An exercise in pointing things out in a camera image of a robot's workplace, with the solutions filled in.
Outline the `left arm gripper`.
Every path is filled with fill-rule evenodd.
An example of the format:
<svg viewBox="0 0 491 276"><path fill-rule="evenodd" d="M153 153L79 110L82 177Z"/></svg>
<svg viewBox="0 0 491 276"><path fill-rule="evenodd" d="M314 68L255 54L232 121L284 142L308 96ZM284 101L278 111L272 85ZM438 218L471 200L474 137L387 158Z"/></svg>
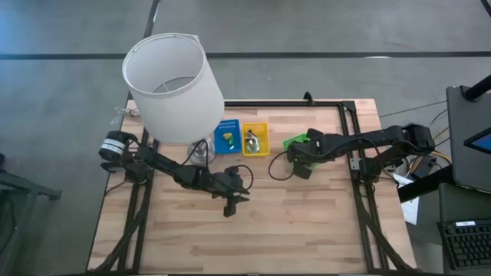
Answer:
<svg viewBox="0 0 491 276"><path fill-rule="evenodd" d="M209 175L209 193L213 196L228 198L223 209L223 215L228 218L236 213L236 205L240 202L248 202L249 199L240 196L242 194L242 178L239 175L238 166L230 166L225 172L216 172Z"/></svg>

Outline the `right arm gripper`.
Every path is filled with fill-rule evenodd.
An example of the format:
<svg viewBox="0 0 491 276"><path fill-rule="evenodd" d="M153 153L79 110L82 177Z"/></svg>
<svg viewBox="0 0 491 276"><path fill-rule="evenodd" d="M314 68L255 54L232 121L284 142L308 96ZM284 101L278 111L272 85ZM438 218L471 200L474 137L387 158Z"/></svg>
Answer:
<svg viewBox="0 0 491 276"><path fill-rule="evenodd" d="M328 139L322 137L323 132L309 128L306 133L308 141L303 143L293 141L288 145L287 160L294 163L293 174L301 179L309 179L312 173L312 164L325 163L330 159L330 146Z"/></svg>

